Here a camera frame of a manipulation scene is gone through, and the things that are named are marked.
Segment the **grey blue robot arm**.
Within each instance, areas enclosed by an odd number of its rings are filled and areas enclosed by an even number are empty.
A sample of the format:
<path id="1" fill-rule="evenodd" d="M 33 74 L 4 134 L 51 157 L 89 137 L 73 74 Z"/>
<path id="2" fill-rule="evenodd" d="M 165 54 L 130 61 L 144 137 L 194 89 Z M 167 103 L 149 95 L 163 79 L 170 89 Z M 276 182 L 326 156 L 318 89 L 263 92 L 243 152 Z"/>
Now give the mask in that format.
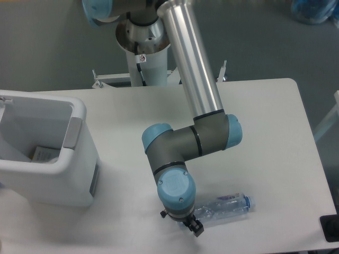
<path id="1" fill-rule="evenodd" d="M 183 223 L 195 236 L 204 228 L 194 216 L 195 183 L 186 162 L 238 145 L 242 127 L 226 114 L 202 42 L 192 1 L 83 1 L 94 26 L 117 23 L 115 36 L 125 51 L 132 86 L 167 83 L 171 48 L 184 87 L 193 125 L 173 130 L 148 127 L 142 143 L 164 205 L 162 217 Z"/>

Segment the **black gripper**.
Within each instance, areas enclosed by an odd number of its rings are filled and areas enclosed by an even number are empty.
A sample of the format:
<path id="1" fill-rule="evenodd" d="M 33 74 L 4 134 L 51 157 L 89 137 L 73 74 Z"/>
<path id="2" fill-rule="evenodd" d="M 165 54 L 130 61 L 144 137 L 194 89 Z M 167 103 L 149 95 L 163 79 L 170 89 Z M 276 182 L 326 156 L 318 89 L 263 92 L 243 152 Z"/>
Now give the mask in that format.
<path id="1" fill-rule="evenodd" d="M 193 232 L 195 237 L 199 237 L 204 232 L 203 224 L 195 217 L 194 208 L 186 208 L 183 210 L 171 210 L 168 207 L 160 212 L 162 218 L 167 215 L 176 222 L 183 222 L 184 225 Z"/>

